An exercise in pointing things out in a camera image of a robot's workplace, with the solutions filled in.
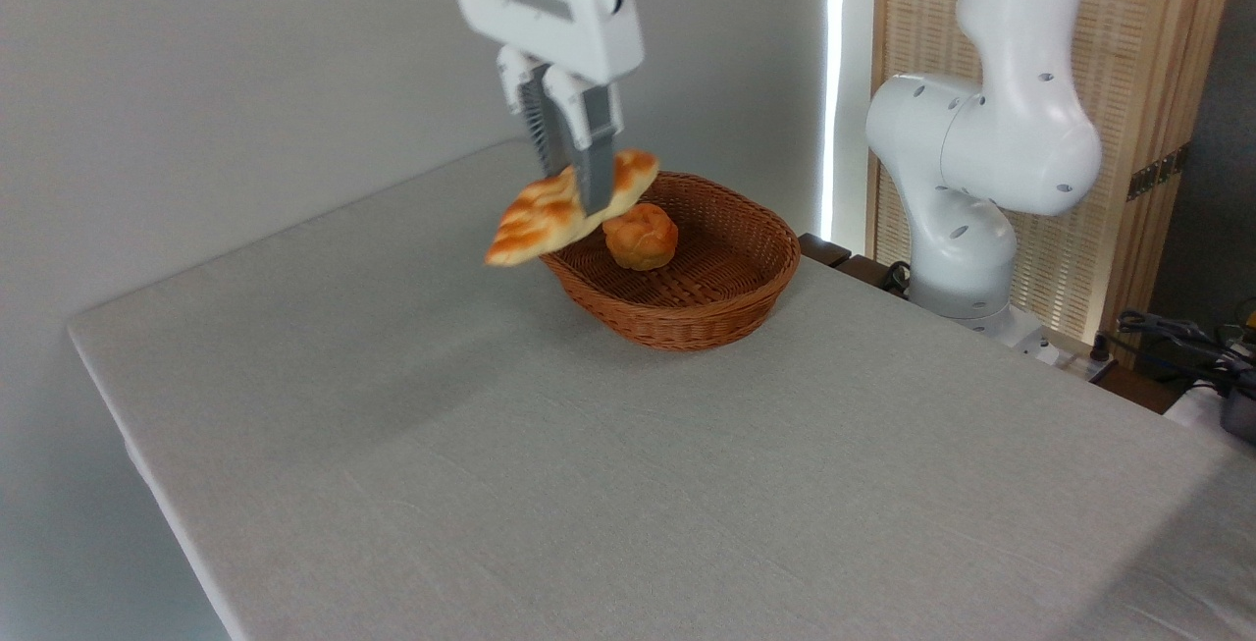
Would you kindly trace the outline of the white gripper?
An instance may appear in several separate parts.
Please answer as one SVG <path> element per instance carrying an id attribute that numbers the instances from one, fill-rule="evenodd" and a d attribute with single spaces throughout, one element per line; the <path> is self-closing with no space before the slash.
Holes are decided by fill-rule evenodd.
<path id="1" fill-rule="evenodd" d="M 499 80 L 507 111 L 526 126 L 543 175 L 573 168 L 584 212 L 604 211 L 613 197 L 615 136 L 623 128 L 618 89 L 610 82 L 646 59 L 634 1 L 457 5 L 474 31 L 505 45 L 497 52 Z"/>

